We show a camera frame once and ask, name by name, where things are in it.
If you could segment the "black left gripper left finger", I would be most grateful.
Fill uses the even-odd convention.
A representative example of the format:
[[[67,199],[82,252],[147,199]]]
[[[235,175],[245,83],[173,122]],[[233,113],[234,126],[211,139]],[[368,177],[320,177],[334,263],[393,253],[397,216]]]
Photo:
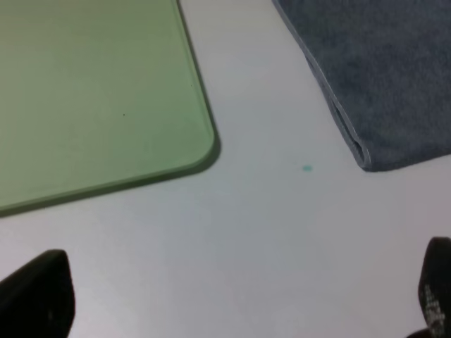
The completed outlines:
[[[68,337],[74,317],[64,250],[45,251],[1,281],[2,337]]]

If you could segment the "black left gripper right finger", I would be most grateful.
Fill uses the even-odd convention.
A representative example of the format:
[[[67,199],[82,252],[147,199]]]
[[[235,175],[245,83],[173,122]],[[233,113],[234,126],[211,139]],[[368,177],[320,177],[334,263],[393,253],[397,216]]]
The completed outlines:
[[[428,243],[421,269],[418,298],[426,328],[411,337],[450,336],[450,238]]]

